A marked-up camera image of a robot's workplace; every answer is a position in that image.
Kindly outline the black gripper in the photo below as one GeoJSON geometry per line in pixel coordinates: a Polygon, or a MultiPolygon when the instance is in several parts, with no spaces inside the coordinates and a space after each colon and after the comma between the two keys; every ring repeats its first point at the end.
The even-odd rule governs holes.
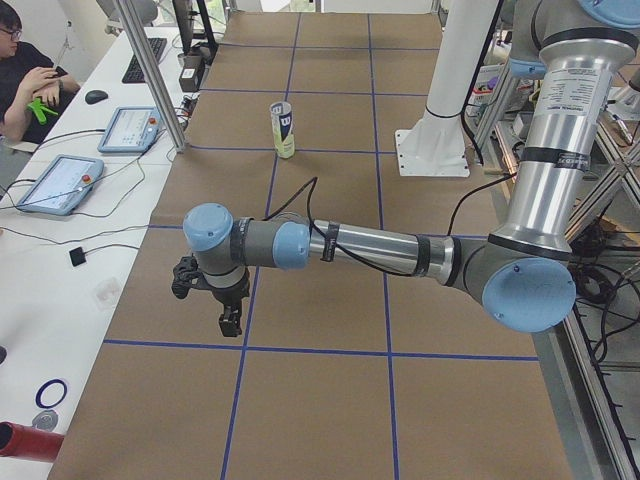
{"type": "Polygon", "coordinates": [[[250,274],[244,272],[242,277],[229,287],[214,287],[214,298],[223,305],[218,324],[223,336],[240,336],[242,334],[242,302],[249,296],[250,274]]]}

